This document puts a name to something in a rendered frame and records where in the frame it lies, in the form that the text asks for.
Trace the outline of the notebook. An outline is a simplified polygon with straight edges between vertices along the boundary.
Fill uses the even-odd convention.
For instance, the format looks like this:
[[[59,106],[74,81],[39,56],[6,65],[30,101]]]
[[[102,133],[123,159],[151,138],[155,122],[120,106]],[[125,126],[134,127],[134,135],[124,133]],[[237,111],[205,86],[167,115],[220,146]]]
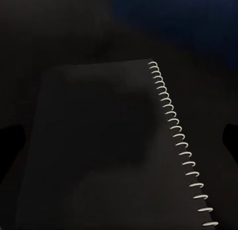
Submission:
[[[215,230],[152,58],[44,67],[13,230]]]

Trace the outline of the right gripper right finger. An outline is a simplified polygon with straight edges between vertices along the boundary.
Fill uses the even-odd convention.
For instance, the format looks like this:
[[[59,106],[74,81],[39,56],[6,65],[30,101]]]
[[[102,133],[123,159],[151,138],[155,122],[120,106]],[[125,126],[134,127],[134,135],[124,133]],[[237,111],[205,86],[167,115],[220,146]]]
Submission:
[[[227,124],[222,141],[238,164],[238,125]]]

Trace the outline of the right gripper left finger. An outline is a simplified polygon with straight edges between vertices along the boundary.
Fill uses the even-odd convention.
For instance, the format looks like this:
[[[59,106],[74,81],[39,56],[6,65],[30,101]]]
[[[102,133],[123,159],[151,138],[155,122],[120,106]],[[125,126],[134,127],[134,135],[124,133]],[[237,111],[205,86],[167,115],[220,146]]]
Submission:
[[[0,183],[26,143],[21,124],[0,129]]]

